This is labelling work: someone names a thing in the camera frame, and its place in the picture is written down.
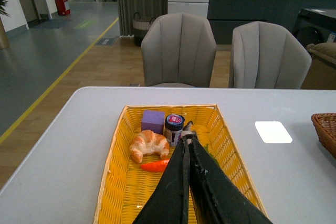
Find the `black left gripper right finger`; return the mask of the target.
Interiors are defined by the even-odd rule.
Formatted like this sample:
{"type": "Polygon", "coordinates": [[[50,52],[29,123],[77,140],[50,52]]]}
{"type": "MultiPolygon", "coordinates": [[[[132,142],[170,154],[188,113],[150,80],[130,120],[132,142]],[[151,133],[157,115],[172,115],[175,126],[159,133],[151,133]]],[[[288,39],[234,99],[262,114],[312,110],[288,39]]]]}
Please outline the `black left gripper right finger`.
{"type": "Polygon", "coordinates": [[[187,135],[190,188],[198,223],[271,223],[231,182],[194,134],[187,135]]]}

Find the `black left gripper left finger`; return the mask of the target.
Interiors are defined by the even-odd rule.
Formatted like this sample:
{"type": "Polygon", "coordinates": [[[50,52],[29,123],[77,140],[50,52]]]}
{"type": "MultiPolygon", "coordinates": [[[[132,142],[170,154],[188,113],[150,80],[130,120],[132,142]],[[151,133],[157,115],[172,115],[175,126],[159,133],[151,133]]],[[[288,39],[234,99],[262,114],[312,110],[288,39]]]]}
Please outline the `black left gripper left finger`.
{"type": "Polygon", "coordinates": [[[134,223],[188,223],[190,151],[182,137],[156,189],[134,223]]]}

